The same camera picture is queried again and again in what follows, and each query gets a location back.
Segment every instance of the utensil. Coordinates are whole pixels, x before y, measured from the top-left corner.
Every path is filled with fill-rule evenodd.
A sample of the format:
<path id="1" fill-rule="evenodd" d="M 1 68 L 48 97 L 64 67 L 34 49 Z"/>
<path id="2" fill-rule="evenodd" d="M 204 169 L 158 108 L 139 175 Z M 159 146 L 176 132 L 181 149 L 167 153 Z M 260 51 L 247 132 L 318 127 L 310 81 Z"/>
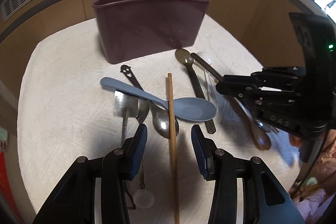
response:
<path id="1" fill-rule="evenodd" d="M 114 116 L 123 118 L 121 145 L 127 139 L 127 120 L 138 115 L 138 98 L 123 94 L 120 91 L 114 93 Z"/>
<path id="2" fill-rule="evenodd" d="M 138 80 L 134 76 L 133 72 L 131 71 L 131 67 L 127 65 L 122 65 L 121 66 L 121 72 L 127 77 L 127 79 L 131 82 L 132 85 L 137 87 L 138 89 L 142 89 L 140 86 Z M 158 107 L 156 104 L 150 102 L 150 109 L 152 112 L 152 122 L 154 129 L 156 130 L 157 133 L 159 133 L 162 137 L 169 139 L 169 113 L 167 110 L 162 109 L 161 107 Z M 175 118 L 175 129 L 176 129 L 176 136 L 179 133 L 179 122 Z"/>
<path id="3" fill-rule="evenodd" d="M 205 52 L 198 53 L 203 59 L 207 60 L 208 64 L 211 65 L 212 61 L 209 56 Z M 218 102 L 215 95 L 215 87 L 212 84 L 212 77 L 208 70 L 206 70 L 202 65 L 198 63 L 199 67 L 204 71 L 204 78 L 207 87 L 207 100 L 213 103 L 216 107 L 216 111 L 218 112 Z"/>
<path id="4" fill-rule="evenodd" d="M 127 66 L 127 65 L 122 65 L 120 67 L 120 72 L 122 72 L 128 79 L 132 79 L 131 83 L 137 87 L 138 89 L 142 89 L 139 82 L 137 81 L 137 79 L 135 78 L 135 76 L 133 75 L 132 71 L 131 71 L 131 67 Z M 150 105 L 150 101 L 148 100 L 143 100 L 143 99 L 139 99 L 139 112 L 142 111 L 144 113 L 146 113 L 146 115 L 140 115 L 138 114 L 138 116 L 136 117 L 139 123 L 143 123 L 143 121 L 146 119 L 147 114 L 149 112 L 149 105 Z M 150 192 L 149 190 L 146 189 L 146 185 L 145 185 L 145 178 L 144 178 L 144 170 L 143 170 L 143 158 L 140 164 L 140 170 L 139 170 L 139 188 L 136 190 L 136 192 L 133 195 L 133 202 L 135 203 L 137 208 L 140 209 L 148 209 L 150 207 L 153 206 L 155 198 L 154 195 L 152 194 L 152 192 Z"/>
<path id="5" fill-rule="evenodd" d="M 123 91 L 127 94 L 150 100 L 168 109 L 167 101 L 116 79 L 104 77 L 100 80 L 100 84 L 104 89 Z M 174 99 L 174 111 L 176 117 L 193 122 L 205 122 L 216 115 L 216 107 L 211 102 L 195 97 Z"/>
<path id="6" fill-rule="evenodd" d="M 120 72 L 122 72 L 128 78 L 128 75 L 130 74 L 130 77 L 131 77 L 131 74 L 132 74 L 130 69 L 131 67 L 127 65 L 122 65 L 120 67 Z M 140 85 L 138 86 L 134 85 L 134 86 L 137 87 L 138 89 L 142 89 Z M 150 105 L 150 102 L 148 100 L 139 99 L 138 116 L 136 117 L 139 123 L 143 123 L 144 120 L 146 119 L 148 112 L 149 112 L 149 105 Z"/>
<path id="7" fill-rule="evenodd" d="M 206 63 L 199 55 L 193 52 L 191 56 L 195 58 L 195 60 L 199 64 L 201 64 L 206 70 L 208 70 L 218 81 L 223 80 L 223 77 L 213 67 Z M 234 100 L 230 101 L 232 102 L 232 106 L 238 104 L 239 107 L 243 110 L 240 111 L 240 113 L 242 115 L 245 114 L 245 116 L 248 118 L 248 121 L 251 124 L 251 131 L 256 147 L 259 150 L 269 150 L 271 148 L 271 141 L 266 134 L 266 130 L 269 130 L 268 125 L 256 121 L 252 114 L 249 112 L 249 110 L 245 108 L 244 105 L 237 98 L 234 98 Z"/>
<path id="8" fill-rule="evenodd" d="M 218 81 L 222 81 L 223 77 L 214 70 L 207 62 L 205 62 L 199 55 L 196 53 L 191 53 L 191 57 L 194 58 L 198 63 L 200 63 L 207 71 L 209 71 Z"/>
<path id="9" fill-rule="evenodd" d="M 193 52 L 193 53 L 191 53 L 191 56 L 200 65 L 202 65 L 207 71 L 209 71 L 218 81 L 223 80 L 223 77 L 213 67 L 211 67 L 207 62 L 205 62 L 199 55 L 197 55 L 196 53 Z M 260 127 L 265 132 L 269 133 L 269 132 L 272 131 L 272 127 L 270 125 L 262 123 L 260 121 L 257 121 L 256 119 L 254 119 L 254 117 L 252 115 L 251 115 L 251 117 L 252 117 L 253 121 L 258 125 L 258 127 Z"/>
<path id="10" fill-rule="evenodd" d="M 179 48 L 175 51 L 175 57 L 179 63 L 181 63 L 182 65 L 186 67 L 196 97 L 202 98 L 205 100 L 202 87 L 193 69 L 194 59 L 191 57 L 190 52 L 188 52 L 187 50 L 183 48 Z M 216 132 L 215 123 L 213 122 L 212 119 L 205 122 L 205 127 L 208 133 L 210 134 L 214 134 Z"/>
<path id="11" fill-rule="evenodd" d="M 246 117 L 248 118 L 250 122 L 255 146 L 259 150 L 270 150 L 272 144 L 266 132 L 258 126 L 256 121 L 253 119 L 251 113 L 249 112 L 249 110 L 247 110 L 247 108 L 237 98 L 233 97 L 233 99 L 234 100 L 231 99 L 231 102 L 236 102 L 240 106 L 240 109 L 243 110 L 243 112 L 245 113 Z"/>
<path id="12" fill-rule="evenodd" d="M 179 181 L 177 174 L 177 148 L 175 136 L 175 115 L 174 115 L 174 94 L 173 94 L 173 79 L 171 73 L 168 73 L 168 100 L 169 100 L 169 155 L 170 155 L 170 170 L 173 178 L 174 192 L 174 220 L 175 224 L 180 223 L 180 205 L 179 205 Z"/>

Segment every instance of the wooden chopstick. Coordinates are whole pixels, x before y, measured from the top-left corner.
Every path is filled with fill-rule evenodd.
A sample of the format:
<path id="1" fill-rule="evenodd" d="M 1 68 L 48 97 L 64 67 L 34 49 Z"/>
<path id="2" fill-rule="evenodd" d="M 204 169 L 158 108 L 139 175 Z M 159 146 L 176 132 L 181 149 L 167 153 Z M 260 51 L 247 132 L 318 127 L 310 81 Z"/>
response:
<path id="1" fill-rule="evenodd" d="M 175 131 L 175 115 L 174 115 L 174 94 L 173 94 L 173 78 L 168 73 L 168 108 L 169 108 L 169 155 L 170 155 L 170 171 L 173 179 L 174 192 L 174 220 L 175 224 L 180 223 L 180 205 L 179 205 L 179 181 L 177 176 L 177 148 L 176 148 L 176 131 Z"/>

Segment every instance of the screw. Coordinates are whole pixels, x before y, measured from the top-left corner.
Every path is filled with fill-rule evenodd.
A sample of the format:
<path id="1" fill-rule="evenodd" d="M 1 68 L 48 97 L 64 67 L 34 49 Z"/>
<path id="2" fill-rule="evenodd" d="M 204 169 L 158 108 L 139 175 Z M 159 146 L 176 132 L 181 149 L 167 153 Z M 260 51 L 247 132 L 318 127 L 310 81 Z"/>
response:
<path id="1" fill-rule="evenodd" d="M 124 153 L 124 150 L 121 148 L 117 148 L 116 150 L 113 151 L 115 155 L 122 155 Z"/>
<path id="2" fill-rule="evenodd" d="M 255 164 L 259 164 L 259 163 L 261 163 L 261 158 L 259 158 L 259 157 L 253 157 L 253 158 L 252 158 L 252 161 L 253 161 Z"/>
<path id="3" fill-rule="evenodd" d="M 222 156 L 222 155 L 224 155 L 225 151 L 223 149 L 219 148 L 219 149 L 216 149 L 215 153 L 218 156 Z"/>
<path id="4" fill-rule="evenodd" d="M 85 156 L 80 156 L 80 157 L 77 158 L 76 161 L 77 161 L 79 164 L 81 164 L 81 163 L 85 162 L 85 160 L 86 160 L 86 157 L 85 157 Z"/>

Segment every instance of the purple plastic container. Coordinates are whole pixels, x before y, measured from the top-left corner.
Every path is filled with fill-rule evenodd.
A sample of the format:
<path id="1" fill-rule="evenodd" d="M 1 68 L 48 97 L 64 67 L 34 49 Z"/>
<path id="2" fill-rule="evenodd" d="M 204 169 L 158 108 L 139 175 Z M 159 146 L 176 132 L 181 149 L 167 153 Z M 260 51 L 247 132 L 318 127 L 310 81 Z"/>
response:
<path id="1" fill-rule="evenodd" d="M 105 58 L 118 64 L 192 46 L 210 0 L 95 0 Z"/>

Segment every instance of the table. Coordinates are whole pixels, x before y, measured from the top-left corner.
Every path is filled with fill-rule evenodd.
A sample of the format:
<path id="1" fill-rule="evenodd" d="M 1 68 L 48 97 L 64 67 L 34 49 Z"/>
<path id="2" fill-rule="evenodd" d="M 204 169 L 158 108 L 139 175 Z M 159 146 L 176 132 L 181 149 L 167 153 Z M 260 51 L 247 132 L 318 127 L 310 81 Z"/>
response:
<path id="1" fill-rule="evenodd" d="M 190 52 L 206 52 L 220 74 L 249 75 L 261 64 L 229 32 L 207 15 Z M 166 77 L 171 72 L 174 96 L 191 97 L 194 92 L 185 68 L 174 50 L 125 62 L 143 89 L 167 98 Z M 100 47 L 95 19 L 68 27 L 41 41 L 34 50 L 23 77 L 17 121 L 18 157 L 22 178 L 36 212 L 80 155 L 89 159 L 105 156 L 119 147 L 122 118 L 113 116 L 114 94 L 103 90 L 104 76 L 128 83 L 120 66 L 107 63 Z M 200 79 L 201 69 L 195 67 Z M 288 134 L 270 134 L 273 149 L 259 151 L 251 133 L 223 96 L 217 94 L 219 112 L 214 122 L 217 132 L 207 138 L 235 157 L 260 156 L 289 190 L 299 173 L 297 149 L 288 143 Z M 148 141 L 144 154 L 146 188 L 154 193 L 155 204 L 147 210 L 129 211 L 132 223 L 174 223 L 172 182 L 168 140 L 154 131 L 149 112 L 144 122 Z M 206 182 L 198 170 L 192 148 L 192 122 L 179 121 L 177 137 L 180 194 L 180 222 L 207 223 L 214 182 Z M 129 119 L 128 136 L 138 124 Z M 238 223 L 242 221 L 242 184 L 239 185 Z M 131 193 L 138 178 L 129 183 Z"/>

